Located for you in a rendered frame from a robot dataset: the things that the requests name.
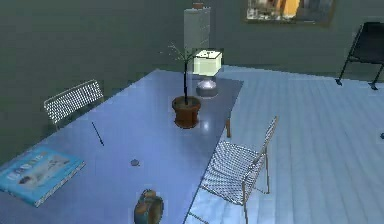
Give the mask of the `blue picture book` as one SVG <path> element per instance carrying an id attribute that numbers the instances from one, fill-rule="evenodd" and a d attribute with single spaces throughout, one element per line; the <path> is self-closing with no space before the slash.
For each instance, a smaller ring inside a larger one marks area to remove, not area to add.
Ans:
<path id="1" fill-rule="evenodd" d="M 0 191 L 39 207 L 84 166 L 75 156 L 36 147 L 0 170 Z"/>

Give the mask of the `black folding chair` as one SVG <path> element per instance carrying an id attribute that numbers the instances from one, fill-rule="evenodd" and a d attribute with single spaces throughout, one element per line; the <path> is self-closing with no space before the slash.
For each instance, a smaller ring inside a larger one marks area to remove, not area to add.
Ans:
<path id="1" fill-rule="evenodd" d="M 376 64 L 380 68 L 372 82 L 368 85 L 372 90 L 377 90 L 376 83 L 384 70 L 384 22 L 364 22 L 348 52 L 342 70 L 338 78 L 335 79 L 337 85 L 341 86 L 341 79 L 349 63 Z"/>

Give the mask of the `potted house plant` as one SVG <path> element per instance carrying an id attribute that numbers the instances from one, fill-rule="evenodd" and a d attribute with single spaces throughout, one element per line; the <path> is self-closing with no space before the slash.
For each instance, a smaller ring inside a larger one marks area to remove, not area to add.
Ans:
<path id="1" fill-rule="evenodd" d="M 180 50 L 174 43 L 170 43 L 169 48 L 175 53 L 176 60 L 184 64 L 183 69 L 183 95 L 175 97 L 171 106 L 175 112 L 174 123 L 182 129 L 194 128 L 198 123 L 198 112 L 201 108 L 200 100 L 188 94 L 187 73 L 188 64 L 194 58 L 194 52 L 184 48 Z"/>

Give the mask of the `white shade table lamp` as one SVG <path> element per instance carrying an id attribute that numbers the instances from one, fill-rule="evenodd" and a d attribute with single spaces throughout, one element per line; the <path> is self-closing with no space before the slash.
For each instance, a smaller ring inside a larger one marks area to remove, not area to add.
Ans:
<path id="1" fill-rule="evenodd" d="M 193 73 L 201 76 L 196 93 L 202 98 L 212 98 L 218 94 L 215 75 L 222 67 L 222 53 L 215 50 L 200 50 L 194 57 Z"/>

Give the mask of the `blue dining table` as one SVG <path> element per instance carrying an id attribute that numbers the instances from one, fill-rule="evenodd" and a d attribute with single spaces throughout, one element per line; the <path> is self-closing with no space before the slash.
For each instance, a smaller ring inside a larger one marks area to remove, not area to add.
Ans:
<path id="1" fill-rule="evenodd" d="M 219 93 L 202 100 L 197 126 L 181 129 L 171 103 L 183 76 L 152 71 L 41 141 L 85 166 L 39 207 L 0 193 L 0 224 L 133 224 L 145 189 L 164 200 L 161 224 L 184 224 L 241 87 L 218 79 Z"/>

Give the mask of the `black pen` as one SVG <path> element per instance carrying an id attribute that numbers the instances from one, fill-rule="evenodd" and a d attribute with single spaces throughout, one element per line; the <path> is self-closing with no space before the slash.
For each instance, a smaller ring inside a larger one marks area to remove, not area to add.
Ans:
<path id="1" fill-rule="evenodd" d="M 93 128 L 94 128 L 94 130 L 95 130 L 95 132 L 96 132 L 96 134 L 97 134 L 97 136 L 98 136 L 98 139 L 99 139 L 100 144 L 101 144 L 102 146 L 105 146 L 105 145 L 104 145 L 104 141 L 102 140 L 102 138 L 101 138 L 101 136 L 100 136 L 100 134 L 99 134 L 99 132 L 98 132 L 98 130 L 97 130 L 97 128 L 96 128 L 94 122 L 92 121 L 91 124 L 92 124 L 92 126 L 93 126 Z"/>

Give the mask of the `teal and brown alarm clock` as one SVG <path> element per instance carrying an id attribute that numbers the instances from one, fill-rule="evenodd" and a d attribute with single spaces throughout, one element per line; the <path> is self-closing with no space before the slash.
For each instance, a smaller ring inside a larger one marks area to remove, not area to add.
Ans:
<path id="1" fill-rule="evenodd" d="M 164 201 L 152 189 L 145 189 L 134 209 L 135 224 L 160 224 L 164 211 Z"/>

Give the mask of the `framed wall picture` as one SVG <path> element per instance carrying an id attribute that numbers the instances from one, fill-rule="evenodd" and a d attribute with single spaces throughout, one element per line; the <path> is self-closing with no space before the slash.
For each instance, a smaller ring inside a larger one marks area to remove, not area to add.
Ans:
<path id="1" fill-rule="evenodd" d="M 317 24 L 331 20 L 335 0 L 247 0 L 247 22 Z"/>

